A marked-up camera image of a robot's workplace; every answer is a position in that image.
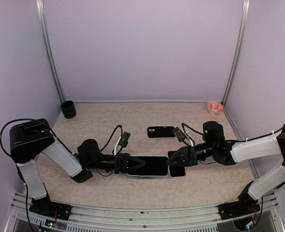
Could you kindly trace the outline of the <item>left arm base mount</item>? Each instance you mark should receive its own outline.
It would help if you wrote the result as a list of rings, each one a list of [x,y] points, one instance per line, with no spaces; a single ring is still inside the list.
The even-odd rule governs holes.
[[[45,197],[38,200],[32,198],[29,210],[42,216],[68,221],[72,206],[51,201],[47,194]]]

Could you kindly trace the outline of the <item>purple phone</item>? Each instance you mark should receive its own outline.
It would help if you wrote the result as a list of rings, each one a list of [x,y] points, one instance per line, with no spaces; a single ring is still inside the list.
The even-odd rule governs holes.
[[[169,176],[171,178],[182,178],[186,176],[186,170],[184,167],[169,166]]]

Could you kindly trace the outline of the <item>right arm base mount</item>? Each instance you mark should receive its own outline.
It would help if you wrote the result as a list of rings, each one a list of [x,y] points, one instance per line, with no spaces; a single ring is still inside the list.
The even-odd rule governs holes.
[[[218,205],[221,220],[241,217],[261,210],[258,200],[254,200],[248,194],[252,183],[253,181],[242,190],[237,201]]]

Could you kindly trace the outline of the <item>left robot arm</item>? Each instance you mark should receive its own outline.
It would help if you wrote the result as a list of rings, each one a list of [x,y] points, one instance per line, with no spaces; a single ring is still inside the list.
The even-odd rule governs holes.
[[[46,119],[23,119],[9,132],[10,156],[17,165],[36,207],[45,215],[55,211],[55,204],[47,198],[46,187],[37,170],[37,156],[43,154],[62,168],[77,183],[93,177],[92,170],[126,174],[145,166],[145,161],[128,153],[104,155],[94,139],[85,140],[78,152],[71,152],[56,136]]]

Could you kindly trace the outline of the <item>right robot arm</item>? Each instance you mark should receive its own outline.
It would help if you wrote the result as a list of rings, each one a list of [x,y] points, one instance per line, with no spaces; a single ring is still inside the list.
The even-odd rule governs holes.
[[[225,166],[235,165],[246,160],[280,156],[279,163],[264,175],[251,182],[245,193],[235,203],[235,211],[244,215],[266,193],[285,183],[285,124],[278,130],[243,141],[227,140],[224,128],[215,121],[203,124],[203,143],[195,146],[184,146],[178,149],[167,161],[169,166],[191,167],[200,160],[212,157],[217,163]]]

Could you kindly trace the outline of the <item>pink phone case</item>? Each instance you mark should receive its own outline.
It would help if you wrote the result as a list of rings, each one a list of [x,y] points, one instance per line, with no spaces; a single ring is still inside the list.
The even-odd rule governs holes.
[[[168,151],[168,157],[171,158],[174,153],[176,153],[176,151]],[[174,158],[173,162],[181,162],[180,157]],[[186,176],[186,169],[185,167],[181,167],[181,166],[169,166],[169,176],[171,178],[183,178]]]

